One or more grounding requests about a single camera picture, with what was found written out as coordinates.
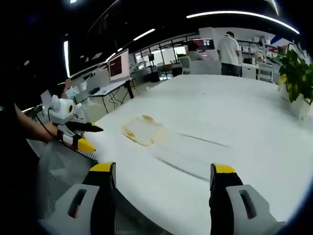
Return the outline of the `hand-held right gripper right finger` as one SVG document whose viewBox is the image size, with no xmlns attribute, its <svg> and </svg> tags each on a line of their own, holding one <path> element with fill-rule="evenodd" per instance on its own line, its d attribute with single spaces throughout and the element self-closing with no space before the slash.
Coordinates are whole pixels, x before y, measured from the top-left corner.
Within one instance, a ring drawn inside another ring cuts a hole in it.
<svg viewBox="0 0 313 235">
<path fill-rule="evenodd" d="M 268 201 L 244 184 L 231 166 L 213 163 L 210 173 L 212 235 L 275 235 L 285 226 L 270 213 Z"/>
</svg>

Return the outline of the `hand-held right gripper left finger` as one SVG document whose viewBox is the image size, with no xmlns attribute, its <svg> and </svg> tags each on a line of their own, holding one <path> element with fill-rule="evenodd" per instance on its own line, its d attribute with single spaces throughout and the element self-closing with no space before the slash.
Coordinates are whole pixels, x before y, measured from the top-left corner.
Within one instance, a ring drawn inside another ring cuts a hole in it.
<svg viewBox="0 0 313 235">
<path fill-rule="evenodd" d="M 116 163 L 93 166 L 81 184 L 56 201 L 55 211 L 40 220 L 49 235 L 113 235 L 116 215 Z"/>
</svg>

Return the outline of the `person's left hand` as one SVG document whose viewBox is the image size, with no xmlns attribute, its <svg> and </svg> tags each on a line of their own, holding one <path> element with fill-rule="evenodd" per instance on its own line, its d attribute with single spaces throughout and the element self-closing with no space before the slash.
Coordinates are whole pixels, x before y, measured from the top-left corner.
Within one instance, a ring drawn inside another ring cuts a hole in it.
<svg viewBox="0 0 313 235">
<path fill-rule="evenodd" d="M 58 128 L 55 124 L 52 122 L 46 123 L 44 129 L 46 131 L 45 139 L 47 142 L 58 139 Z"/>
</svg>

